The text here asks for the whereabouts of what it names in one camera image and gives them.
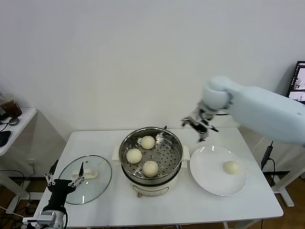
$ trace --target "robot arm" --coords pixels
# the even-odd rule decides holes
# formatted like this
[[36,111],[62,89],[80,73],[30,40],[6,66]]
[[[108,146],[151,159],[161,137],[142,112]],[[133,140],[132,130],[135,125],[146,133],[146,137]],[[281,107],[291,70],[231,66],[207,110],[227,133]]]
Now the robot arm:
[[[51,167],[49,173],[45,174],[47,179],[48,190],[52,193],[51,198],[47,206],[39,213],[37,217],[23,218],[22,223],[26,229],[62,229],[63,228],[63,216],[66,215],[67,222],[67,211],[64,207],[67,195],[71,192],[74,192],[76,188],[84,180],[84,169],[83,163],[81,168],[74,180],[66,179],[53,179],[53,174],[55,172],[58,160]],[[31,223],[37,223],[37,226],[34,227]]]
[[219,110],[270,139],[305,147],[305,105],[259,87],[241,86],[226,77],[210,80],[198,107],[182,120],[207,137],[209,124]]

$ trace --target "power outlet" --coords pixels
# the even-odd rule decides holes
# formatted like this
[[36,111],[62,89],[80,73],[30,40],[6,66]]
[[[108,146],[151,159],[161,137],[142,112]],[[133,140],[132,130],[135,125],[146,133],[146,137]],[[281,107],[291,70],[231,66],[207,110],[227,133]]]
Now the power outlet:
[[36,159],[27,159],[27,162],[30,166],[36,166],[37,165]]

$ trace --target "white plate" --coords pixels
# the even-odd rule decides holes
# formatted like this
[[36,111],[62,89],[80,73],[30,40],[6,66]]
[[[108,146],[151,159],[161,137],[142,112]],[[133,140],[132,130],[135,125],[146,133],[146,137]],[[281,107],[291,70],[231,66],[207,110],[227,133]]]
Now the white plate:
[[[226,161],[237,161],[240,171],[229,175],[223,169]],[[243,190],[247,183],[247,170],[234,153],[220,146],[197,149],[190,161],[190,169],[197,183],[208,192],[219,196],[232,196]]]

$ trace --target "plastic cup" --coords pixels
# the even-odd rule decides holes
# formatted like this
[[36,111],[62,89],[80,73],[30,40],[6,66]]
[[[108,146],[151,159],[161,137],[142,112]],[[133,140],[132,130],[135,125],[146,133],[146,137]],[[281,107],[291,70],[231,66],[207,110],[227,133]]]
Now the plastic cup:
[[22,114],[13,94],[0,95],[0,107],[11,117],[17,118]]

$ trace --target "white wall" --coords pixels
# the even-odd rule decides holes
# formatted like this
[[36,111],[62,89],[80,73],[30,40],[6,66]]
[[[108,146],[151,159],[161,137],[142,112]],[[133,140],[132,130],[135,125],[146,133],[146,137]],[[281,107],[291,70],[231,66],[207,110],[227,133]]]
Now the white wall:
[[[61,156],[66,142],[38,111],[19,137],[0,157],[0,170],[15,169],[24,175],[31,176],[33,168],[28,165],[27,159],[35,159],[35,177],[42,177]],[[20,177],[16,172],[6,172],[8,176]]]
[[0,91],[40,110],[65,140],[74,130],[179,127],[213,75],[283,93],[305,57],[304,7],[2,0]]
[[[272,139],[263,137],[243,126],[239,128],[244,140],[252,151],[254,158],[260,165],[267,147],[271,144]],[[295,163],[299,161],[304,154],[304,148],[292,144],[283,144],[280,142],[273,143],[273,150],[270,157],[275,160],[276,171],[290,171]],[[263,171],[273,171],[272,161],[268,161]]]

